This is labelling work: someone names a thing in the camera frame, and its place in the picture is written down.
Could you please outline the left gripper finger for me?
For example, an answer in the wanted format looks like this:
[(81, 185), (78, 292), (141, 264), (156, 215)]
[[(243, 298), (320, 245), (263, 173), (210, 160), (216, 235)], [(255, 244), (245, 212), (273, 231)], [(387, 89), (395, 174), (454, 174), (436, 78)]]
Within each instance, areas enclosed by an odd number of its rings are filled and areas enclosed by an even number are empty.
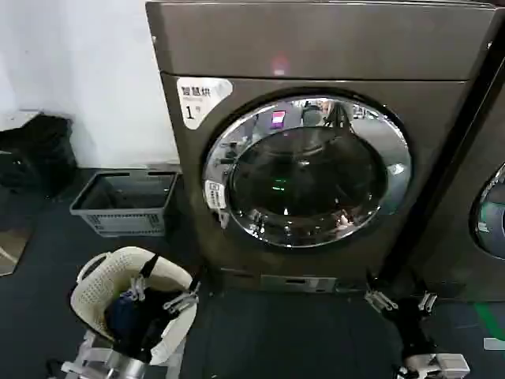
[(199, 301), (199, 289), (201, 282), (191, 283), (186, 291), (183, 291), (180, 295), (176, 296), (174, 299), (163, 304), (163, 309), (168, 313), (181, 313), (186, 308), (197, 304)]
[(155, 254), (149, 261), (147, 261), (138, 275), (136, 277), (132, 277), (130, 279), (130, 289), (129, 289), (129, 297), (133, 301), (144, 301), (145, 290), (147, 289), (147, 279), (150, 277), (157, 261), (159, 259), (159, 255)]

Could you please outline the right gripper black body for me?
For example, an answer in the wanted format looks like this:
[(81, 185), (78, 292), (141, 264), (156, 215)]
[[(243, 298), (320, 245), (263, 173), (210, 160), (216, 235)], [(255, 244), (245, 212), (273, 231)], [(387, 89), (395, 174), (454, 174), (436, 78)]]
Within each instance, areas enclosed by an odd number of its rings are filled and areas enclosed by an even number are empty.
[(402, 356), (434, 353), (435, 344), (421, 327), (421, 322), (430, 313), (421, 310), (415, 298), (402, 298), (396, 304), (398, 307), (388, 312), (388, 320), (398, 330), (402, 341)]

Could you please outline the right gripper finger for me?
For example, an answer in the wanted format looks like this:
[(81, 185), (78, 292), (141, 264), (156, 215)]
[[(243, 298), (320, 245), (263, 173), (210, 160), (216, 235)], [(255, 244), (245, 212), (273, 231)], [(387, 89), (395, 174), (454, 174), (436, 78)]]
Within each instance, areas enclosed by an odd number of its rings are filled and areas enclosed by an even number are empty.
[(422, 299), (417, 304), (417, 307), (422, 313), (431, 313), (436, 300), (436, 293), (426, 291)]
[(365, 278), (367, 286), (364, 296), (365, 301), (378, 313), (397, 310), (397, 303), (389, 299), (382, 291), (376, 289), (376, 279), (369, 270), (366, 271)]

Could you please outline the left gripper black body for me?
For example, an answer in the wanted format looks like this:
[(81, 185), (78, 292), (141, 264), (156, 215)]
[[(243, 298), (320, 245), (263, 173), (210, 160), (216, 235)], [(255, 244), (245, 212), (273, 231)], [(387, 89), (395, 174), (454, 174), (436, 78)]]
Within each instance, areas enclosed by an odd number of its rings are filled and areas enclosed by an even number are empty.
[(129, 353), (133, 358), (151, 358), (151, 349), (161, 341), (161, 335), (175, 313), (164, 309), (176, 298), (175, 292), (148, 292), (144, 301), (133, 303), (133, 323), (129, 333)]

